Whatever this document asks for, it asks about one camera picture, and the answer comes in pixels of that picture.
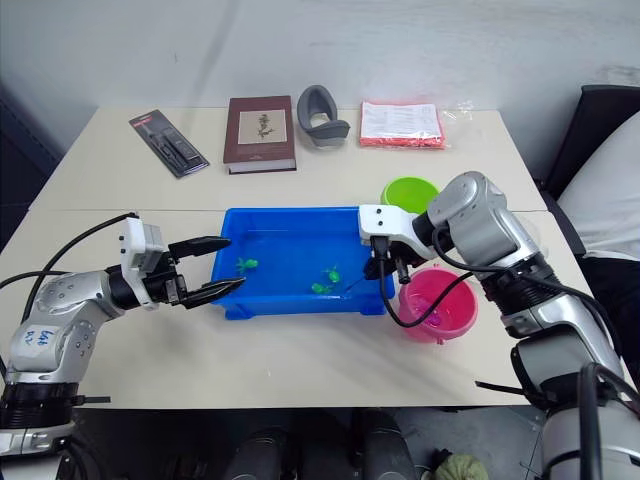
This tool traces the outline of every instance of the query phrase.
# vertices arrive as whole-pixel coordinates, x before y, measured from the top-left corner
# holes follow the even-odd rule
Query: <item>white wall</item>
[[[62,150],[99,105],[223,106],[322,83],[339,105],[498,108],[539,173],[581,84],[640,84],[640,1],[0,0],[0,62]]]

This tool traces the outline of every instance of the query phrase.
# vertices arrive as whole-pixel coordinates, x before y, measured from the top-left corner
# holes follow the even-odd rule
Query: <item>green plastic toy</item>
[[[238,272],[244,273],[247,270],[253,270],[254,268],[258,268],[258,261],[255,258],[247,258],[246,260],[238,258],[238,262],[236,263],[236,269]]]
[[[319,295],[331,293],[332,287],[330,285],[322,285],[320,283],[314,283],[311,285],[311,290],[313,293],[317,293]]]
[[[340,273],[338,273],[338,266],[334,265],[333,268],[325,270],[325,273],[329,275],[329,281],[331,283],[340,283]]]

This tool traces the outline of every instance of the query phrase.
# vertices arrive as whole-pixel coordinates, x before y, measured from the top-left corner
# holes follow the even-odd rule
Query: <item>green round object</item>
[[[489,480],[489,474],[473,455],[454,453],[438,467],[435,480]]]
[[[327,276],[331,283],[340,283],[340,273],[333,267],[331,270],[327,270]]]
[[[400,177],[384,187],[380,202],[384,205],[396,205],[410,213],[424,213],[431,200],[440,193],[424,178]]]
[[[319,295],[325,295],[331,292],[331,287],[322,285],[320,283],[314,283],[313,285],[311,285],[311,291]]]

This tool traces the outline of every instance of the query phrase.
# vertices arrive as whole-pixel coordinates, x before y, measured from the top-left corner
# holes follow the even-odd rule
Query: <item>blue plastic tray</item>
[[[213,302],[226,309],[229,320],[254,315],[360,312],[381,315],[379,281],[365,280],[362,269],[370,248],[360,243],[358,209],[233,208],[224,217],[221,235],[231,246],[216,254],[212,280],[240,276],[239,259],[258,260],[245,271],[245,283]],[[330,285],[326,270],[340,273],[340,282],[327,294],[311,285]],[[388,295],[395,291],[386,278]]]

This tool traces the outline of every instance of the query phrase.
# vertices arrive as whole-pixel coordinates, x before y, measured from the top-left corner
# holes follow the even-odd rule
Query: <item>red package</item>
[[[438,110],[431,103],[381,105],[362,102],[360,145],[446,147]]]

